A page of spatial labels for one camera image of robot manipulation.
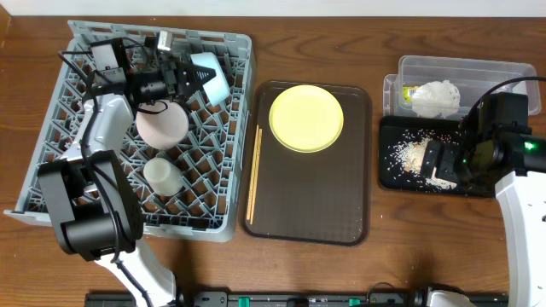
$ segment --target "plastic container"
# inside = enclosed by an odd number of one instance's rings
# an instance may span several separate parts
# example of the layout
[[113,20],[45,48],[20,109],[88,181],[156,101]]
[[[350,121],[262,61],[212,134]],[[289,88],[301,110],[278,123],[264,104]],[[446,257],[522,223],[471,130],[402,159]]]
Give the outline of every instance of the plastic container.
[[[74,39],[68,50],[84,50],[97,40],[129,37],[143,42],[159,35],[160,27],[127,26],[87,21],[68,21]],[[119,161],[136,192],[145,217],[147,235],[191,240],[227,241],[235,232],[241,182],[243,147],[250,113],[256,66],[252,41],[246,35],[167,29],[173,32],[172,53],[188,61],[189,54],[212,52],[218,58],[230,87],[229,97],[216,107],[196,92],[182,105],[189,117],[188,135],[168,151],[151,148],[133,125],[126,133]],[[139,49],[129,54],[134,64],[143,63]],[[94,69],[87,55],[71,61],[83,72]],[[62,65],[31,164],[10,217],[31,225],[51,226],[36,173],[44,162],[59,159],[78,132],[83,119],[84,84],[67,65]],[[169,160],[183,173],[182,190],[161,197],[150,189],[142,174],[150,159]],[[92,195],[84,196],[93,200]]]
[[[511,78],[536,76],[532,65],[500,61],[442,58],[406,55],[400,59],[396,90],[391,93],[395,103],[393,115],[416,116],[412,102],[404,99],[403,88],[421,86],[432,81],[449,80],[461,93],[460,107],[447,119],[458,120],[468,114],[470,107],[490,88]],[[498,91],[525,94],[529,97],[529,115],[540,113],[540,93],[537,81],[509,84]]]

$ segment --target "plastic grid rack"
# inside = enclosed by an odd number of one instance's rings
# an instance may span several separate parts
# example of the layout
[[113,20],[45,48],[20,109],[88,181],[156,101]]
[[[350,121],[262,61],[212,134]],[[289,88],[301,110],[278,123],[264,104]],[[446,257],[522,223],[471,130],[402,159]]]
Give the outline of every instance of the plastic grid rack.
[[[182,107],[189,115],[189,133],[167,151],[151,148],[133,125],[125,135],[119,162],[139,198],[146,221],[145,234],[229,240],[235,232],[242,150],[255,76],[251,39],[241,34],[87,21],[68,21],[68,25],[74,34],[68,50],[87,50],[92,42],[115,37],[143,43],[146,36],[157,36],[161,29],[166,29],[173,32],[172,54],[182,61],[188,61],[189,54],[200,52],[212,52],[218,57],[230,86],[225,102],[212,107],[200,92],[187,99]],[[144,63],[139,51],[136,48],[128,54],[136,67]],[[84,74],[95,68],[88,55],[73,55],[71,61]],[[70,146],[84,117],[84,94],[84,81],[63,64],[17,206],[5,214],[27,224],[51,226],[38,185],[38,166],[59,159]],[[170,160],[184,174],[182,190],[172,197],[155,194],[142,174],[146,162],[156,156]],[[95,197],[86,194],[79,201],[89,202]]]

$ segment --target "black cable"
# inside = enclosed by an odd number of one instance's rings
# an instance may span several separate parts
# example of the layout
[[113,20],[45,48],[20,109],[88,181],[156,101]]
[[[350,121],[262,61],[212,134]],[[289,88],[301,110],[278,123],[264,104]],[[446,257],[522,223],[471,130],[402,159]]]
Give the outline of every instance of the black cable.
[[93,100],[93,113],[91,114],[90,120],[85,126],[84,134],[82,135],[82,139],[80,140],[80,152],[82,154],[82,160],[84,161],[85,167],[89,170],[91,180],[95,183],[96,189],[99,191],[100,196],[104,199],[104,202],[108,208],[110,218],[112,219],[113,224],[113,231],[115,236],[115,242],[114,242],[114,253],[111,263],[115,263],[119,258],[120,248],[119,248],[119,236],[120,236],[120,230],[119,230],[119,221],[118,218],[115,216],[115,212],[113,210],[112,202],[110,201],[110,198],[108,197],[106,193],[106,189],[102,186],[101,181],[96,176],[95,168],[91,165],[89,162],[89,159],[87,158],[87,153],[85,152],[85,149],[89,146],[88,144],[88,138],[90,134],[90,128],[93,126],[93,123],[95,122],[96,116],[99,111],[99,104],[96,100],[95,95],[93,95],[91,87],[93,86],[93,79],[95,78],[96,71],[93,71],[87,76],[87,78],[84,78],[85,80],[85,86],[87,91],[90,93],[90,96]]
[[161,110],[161,111],[149,111],[149,110],[145,110],[145,109],[142,109],[142,108],[139,107],[139,108],[137,108],[136,110],[137,110],[138,112],[140,112],[140,113],[146,113],[146,114],[151,114],[151,115],[157,115],[157,114],[159,114],[159,113],[162,113],[162,112],[166,111],[166,109],[169,108],[169,105],[168,105],[166,102],[164,102],[164,101],[155,101],[155,102],[161,102],[161,103],[163,103],[163,104],[165,105],[165,108],[164,108],[163,110]]
[[131,45],[131,48],[132,48],[132,47],[136,47],[136,46],[140,46],[140,49],[141,49],[141,51],[142,51],[142,53],[143,53],[142,56],[144,57],[144,63],[145,63],[145,64],[144,64],[144,68],[143,68],[143,69],[140,69],[139,72],[140,72],[140,73],[144,72],[144,70],[146,70],[146,68],[148,68],[148,65],[149,65],[148,52],[146,51],[146,47],[144,46],[144,44],[138,43],[136,40],[134,40],[134,39],[132,39],[132,38],[128,38],[128,37],[123,37],[123,38],[121,38],[121,39],[122,39],[122,40],[123,40],[123,39],[126,39],[126,40],[128,40],[128,41],[130,41],[130,42],[133,42],[134,45]]
[[521,82],[521,81],[543,81],[543,82],[546,82],[546,77],[531,76],[531,77],[512,78],[510,80],[506,80],[504,82],[501,82],[500,84],[497,84],[497,85],[493,86],[492,88],[487,90],[485,92],[485,94],[483,94],[478,99],[478,101],[476,103],[474,103],[474,105],[470,108],[470,111],[468,111],[468,115],[461,122],[461,126],[460,126],[461,130],[464,130],[468,125],[469,119],[474,117],[474,114],[476,113],[476,110],[478,109],[478,105],[481,103],[481,101],[482,101],[482,99],[484,99],[484,97],[490,95],[495,90],[498,90],[498,89],[502,88],[504,85],[508,85],[508,84],[512,84],[512,83],[516,83],[516,82]]
[[110,183],[110,185],[115,188],[115,189],[118,189],[118,185],[116,184],[116,182],[113,181],[112,178],[110,178],[109,175],[107,175],[104,171],[102,171],[100,168],[98,168],[98,166],[96,165],[91,165],[93,167],[93,170],[95,170],[95,173],[101,175],[102,178],[104,178],[108,183]]
[[74,72],[78,75],[78,77],[82,80],[82,81],[85,81],[87,79],[87,77],[85,77],[84,75],[84,72],[82,72],[81,70],[79,70],[79,68],[77,68],[74,63],[72,63],[71,61],[69,61],[65,56],[64,54],[67,54],[69,55],[67,52],[71,52],[71,51],[59,51],[59,57],[61,58],[61,60],[63,62],[65,62],[72,70],[74,70]]
[[152,302],[150,300],[150,297],[148,295],[148,293],[146,292],[146,290],[144,290],[144,288],[137,282],[137,280],[135,280],[135,278],[133,277],[133,275],[131,275],[131,272],[129,272],[129,270],[127,270],[127,268],[123,265],[123,262],[122,261],[116,261],[116,266],[118,267],[119,270],[121,270],[121,272],[123,273],[123,275],[125,275],[125,277],[127,278],[127,280],[131,283],[131,285],[133,285],[137,290],[138,292],[140,292],[140,294],[142,295],[142,297],[144,298],[144,300],[146,301],[146,306],[148,307],[152,307]]

